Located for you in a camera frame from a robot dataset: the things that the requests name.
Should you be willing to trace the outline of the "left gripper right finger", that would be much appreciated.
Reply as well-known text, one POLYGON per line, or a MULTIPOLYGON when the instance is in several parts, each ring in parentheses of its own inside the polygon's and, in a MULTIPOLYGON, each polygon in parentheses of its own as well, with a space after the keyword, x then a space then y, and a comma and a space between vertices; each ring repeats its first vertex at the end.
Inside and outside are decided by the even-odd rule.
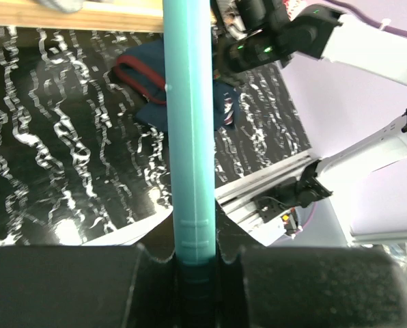
POLYGON ((407 277, 383 251, 264 247, 216 208, 221 327, 407 327, 407 277))

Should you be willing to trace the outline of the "navy garment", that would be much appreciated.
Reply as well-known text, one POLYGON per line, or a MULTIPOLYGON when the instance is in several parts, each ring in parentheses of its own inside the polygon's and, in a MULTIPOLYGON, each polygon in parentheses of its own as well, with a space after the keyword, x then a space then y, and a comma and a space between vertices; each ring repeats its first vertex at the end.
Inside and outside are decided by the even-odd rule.
MULTIPOLYGON (((164 42, 158 39, 126 49, 116 59, 113 74, 147 99, 135 114, 137 121, 166 133, 167 95, 165 91, 164 42)), ((213 79, 214 130, 234 129, 240 118, 240 93, 234 86, 213 79)))

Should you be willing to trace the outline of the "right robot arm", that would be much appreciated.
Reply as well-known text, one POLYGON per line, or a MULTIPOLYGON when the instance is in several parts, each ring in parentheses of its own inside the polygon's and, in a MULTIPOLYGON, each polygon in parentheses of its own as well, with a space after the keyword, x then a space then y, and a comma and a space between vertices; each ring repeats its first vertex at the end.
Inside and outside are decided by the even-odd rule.
POLYGON ((283 73, 331 189, 289 246, 407 242, 407 38, 344 14, 324 58, 283 73))

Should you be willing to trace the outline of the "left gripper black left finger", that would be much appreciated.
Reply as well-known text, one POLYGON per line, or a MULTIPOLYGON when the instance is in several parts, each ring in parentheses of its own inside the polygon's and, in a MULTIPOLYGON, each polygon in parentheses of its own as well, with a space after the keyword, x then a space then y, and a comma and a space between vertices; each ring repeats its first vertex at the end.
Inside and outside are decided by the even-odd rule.
POLYGON ((134 245, 0 247, 0 327, 177 327, 173 221, 134 245))

